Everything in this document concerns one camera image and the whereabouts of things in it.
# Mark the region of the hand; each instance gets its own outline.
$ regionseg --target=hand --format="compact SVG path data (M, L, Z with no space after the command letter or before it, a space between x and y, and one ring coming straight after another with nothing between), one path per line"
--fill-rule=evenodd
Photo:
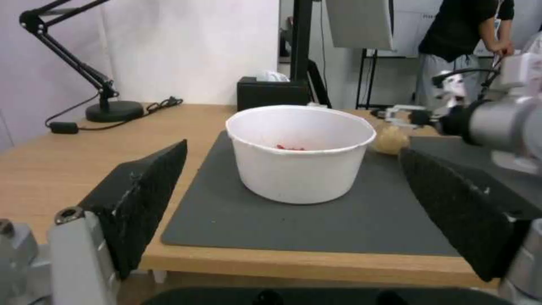
M502 57L507 57L507 56L511 56L511 55L514 55L515 53L515 49L514 49L514 44L512 42L508 43L506 48L502 50Z
M491 51L502 58L514 55L515 52L514 45L511 41L499 41L495 44Z

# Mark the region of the lamp base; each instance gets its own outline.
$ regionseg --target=lamp base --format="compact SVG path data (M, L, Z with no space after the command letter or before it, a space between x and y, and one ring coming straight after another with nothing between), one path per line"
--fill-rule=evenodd
M87 120L98 123L123 122L143 116L143 106L135 101L110 101L109 110L92 105L85 112Z

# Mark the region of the red food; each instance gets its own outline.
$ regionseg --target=red food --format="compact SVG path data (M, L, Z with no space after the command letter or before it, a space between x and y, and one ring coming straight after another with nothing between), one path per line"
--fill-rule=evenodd
M285 148L284 146L280 145L280 144L277 144L276 147L278 149L284 149L284 150L297 150L297 151L305 151L305 148L301 147L301 148Z

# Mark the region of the white bowl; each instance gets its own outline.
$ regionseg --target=white bowl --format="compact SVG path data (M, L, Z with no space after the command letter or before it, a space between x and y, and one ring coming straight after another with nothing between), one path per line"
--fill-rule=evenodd
M289 204L316 204L348 192L376 136L363 118L307 106L245 110L229 118L226 129L244 185Z

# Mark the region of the black shirt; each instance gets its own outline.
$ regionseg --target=black shirt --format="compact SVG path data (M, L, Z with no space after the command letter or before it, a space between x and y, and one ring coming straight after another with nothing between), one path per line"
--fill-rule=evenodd
M418 50L452 62L474 52L480 42L478 26L495 16L499 0L444 0ZM514 0L504 0L498 18L514 18Z

